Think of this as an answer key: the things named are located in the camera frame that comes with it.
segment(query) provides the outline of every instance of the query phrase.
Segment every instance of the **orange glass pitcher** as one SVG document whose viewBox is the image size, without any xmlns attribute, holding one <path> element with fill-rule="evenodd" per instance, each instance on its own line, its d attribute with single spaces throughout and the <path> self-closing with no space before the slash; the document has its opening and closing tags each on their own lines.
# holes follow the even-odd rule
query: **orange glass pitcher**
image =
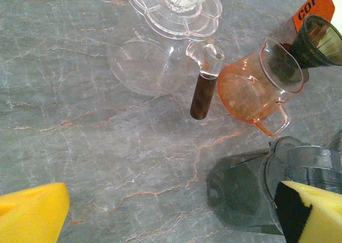
<svg viewBox="0 0 342 243">
<path fill-rule="evenodd" d="M 220 98 L 228 111 L 270 136 L 289 125 L 290 116 L 284 104 L 303 85 L 299 64 L 272 38 L 266 38 L 261 50 L 227 65 L 217 81 Z M 283 121 L 270 130 L 263 121 L 276 111 L 280 111 Z"/>
</svg>

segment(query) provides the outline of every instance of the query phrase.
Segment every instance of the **gray marble surface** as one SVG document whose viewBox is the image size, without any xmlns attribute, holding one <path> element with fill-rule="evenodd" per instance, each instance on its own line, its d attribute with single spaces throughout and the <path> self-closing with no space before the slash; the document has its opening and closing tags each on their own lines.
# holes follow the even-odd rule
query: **gray marble surface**
<svg viewBox="0 0 342 243">
<path fill-rule="evenodd" d="M 221 0 L 226 63 L 254 51 L 305 0 Z M 227 112 L 191 118 L 197 72 L 158 98 L 126 89 L 106 43 L 127 0 L 0 0 L 0 193 L 65 182 L 71 199 L 58 242 L 285 242 L 225 228 L 205 177 L 226 155 L 275 137 Z M 279 136 L 325 143 L 342 119 L 342 73 L 310 70 Z"/>
</svg>

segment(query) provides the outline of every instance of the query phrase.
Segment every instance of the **glass carafe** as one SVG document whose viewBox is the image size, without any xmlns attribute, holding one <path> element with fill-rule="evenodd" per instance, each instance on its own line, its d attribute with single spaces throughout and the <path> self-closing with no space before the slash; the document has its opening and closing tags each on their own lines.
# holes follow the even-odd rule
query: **glass carafe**
<svg viewBox="0 0 342 243">
<path fill-rule="evenodd" d="M 207 176 L 208 204 L 227 227 L 282 234 L 274 201 L 278 183 L 294 181 L 342 194 L 338 149 L 286 136 L 268 149 L 222 158 Z"/>
<path fill-rule="evenodd" d="M 266 38 L 261 50 L 226 66 L 217 81 L 227 110 L 245 122 L 254 123 L 270 136 L 290 123 L 285 103 L 303 84 L 297 61 L 271 38 Z M 280 111 L 283 121 L 271 130 L 264 125 L 264 120 L 276 111 Z"/>
<path fill-rule="evenodd" d="M 107 48 L 110 68 L 123 85 L 149 96 L 172 93 L 191 73 L 189 57 L 200 66 L 199 71 L 204 65 L 208 70 L 221 70 L 221 49 L 206 42 L 219 24 L 219 0 L 129 2 L 131 6 L 110 34 Z M 206 50 L 219 53 L 220 58 L 203 60 Z"/>
</svg>

